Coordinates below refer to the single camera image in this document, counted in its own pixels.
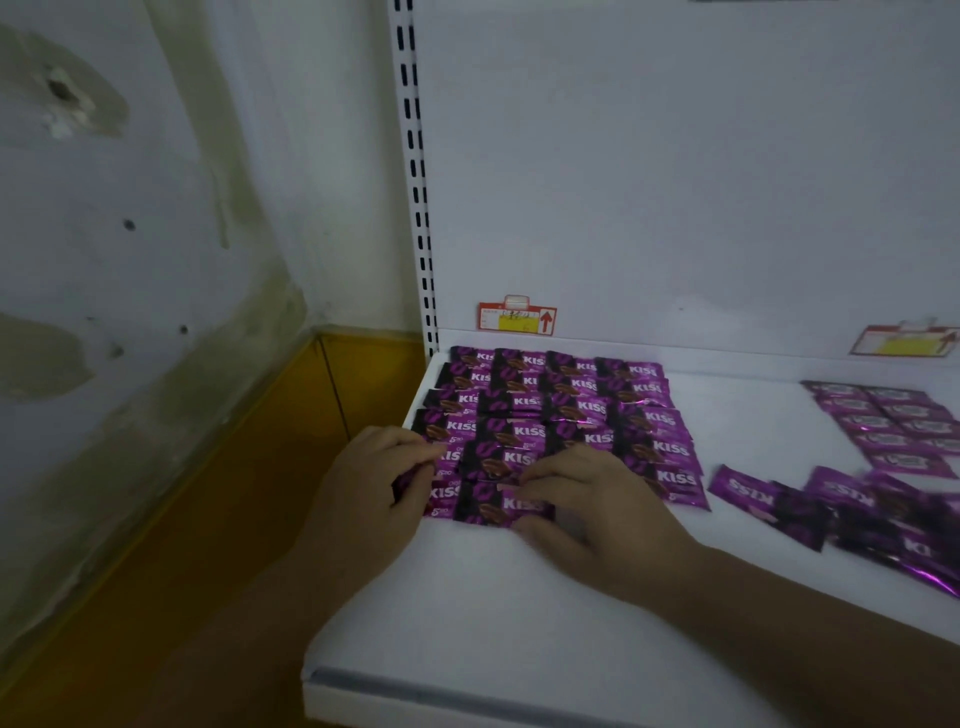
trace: person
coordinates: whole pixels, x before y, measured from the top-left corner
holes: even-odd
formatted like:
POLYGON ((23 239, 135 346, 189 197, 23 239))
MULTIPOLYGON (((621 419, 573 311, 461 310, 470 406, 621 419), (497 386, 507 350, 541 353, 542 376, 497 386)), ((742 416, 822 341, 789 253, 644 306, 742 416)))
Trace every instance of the person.
MULTIPOLYGON (((400 427, 361 432, 294 546, 171 657, 134 725, 270 724, 251 719, 256 697, 298 674, 314 635, 410 543, 443 452, 400 427), (394 504, 391 484, 414 468, 394 504)), ((517 494, 583 520, 583 542, 536 516, 514 524, 558 569, 654 612, 798 722, 960 726, 960 648, 700 545, 612 455, 544 458, 517 494)))

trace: wall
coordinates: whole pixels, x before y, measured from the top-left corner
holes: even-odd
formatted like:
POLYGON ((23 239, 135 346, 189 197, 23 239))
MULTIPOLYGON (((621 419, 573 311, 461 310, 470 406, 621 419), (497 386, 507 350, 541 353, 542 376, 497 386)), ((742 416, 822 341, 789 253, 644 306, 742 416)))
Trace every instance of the wall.
POLYGON ((192 0, 0 10, 8 659, 309 323, 206 26, 192 0))
POLYGON ((420 331, 384 0, 250 3, 303 166, 303 239, 328 272, 326 323, 420 331))

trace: white shelf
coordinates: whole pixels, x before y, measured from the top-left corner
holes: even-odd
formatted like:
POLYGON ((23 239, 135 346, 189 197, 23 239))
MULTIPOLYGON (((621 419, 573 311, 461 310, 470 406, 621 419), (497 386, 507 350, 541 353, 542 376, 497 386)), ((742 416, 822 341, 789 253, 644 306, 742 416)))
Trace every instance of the white shelf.
MULTIPOLYGON (((434 357, 416 402, 442 363, 434 357)), ((865 469, 794 381, 667 374, 707 473, 726 463, 802 487, 817 465, 865 469)), ((910 481, 960 491, 956 480, 910 481)), ((829 546, 810 551, 709 498, 712 513, 673 509, 701 542, 960 643, 955 599, 829 546)), ((423 522, 318 635, 303 678, 309 716, 357 726, 784 723, 659 619, 567 579, 509 531, 454 522, 423 522)))

